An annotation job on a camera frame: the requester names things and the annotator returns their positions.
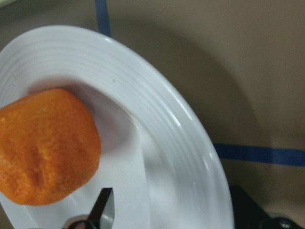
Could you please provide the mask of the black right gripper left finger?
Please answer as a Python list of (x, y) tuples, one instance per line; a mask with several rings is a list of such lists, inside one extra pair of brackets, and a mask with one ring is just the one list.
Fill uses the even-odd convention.
[(103, 188), (88, 216), (95, 229), (111, 229), (114, 223), (114, 193), (112, 187)]

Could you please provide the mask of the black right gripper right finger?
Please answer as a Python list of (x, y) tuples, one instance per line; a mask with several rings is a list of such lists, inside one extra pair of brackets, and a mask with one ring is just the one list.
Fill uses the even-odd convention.
[(270, 216), (239, 186), (230, 186), (236, 229), (275, 229)]

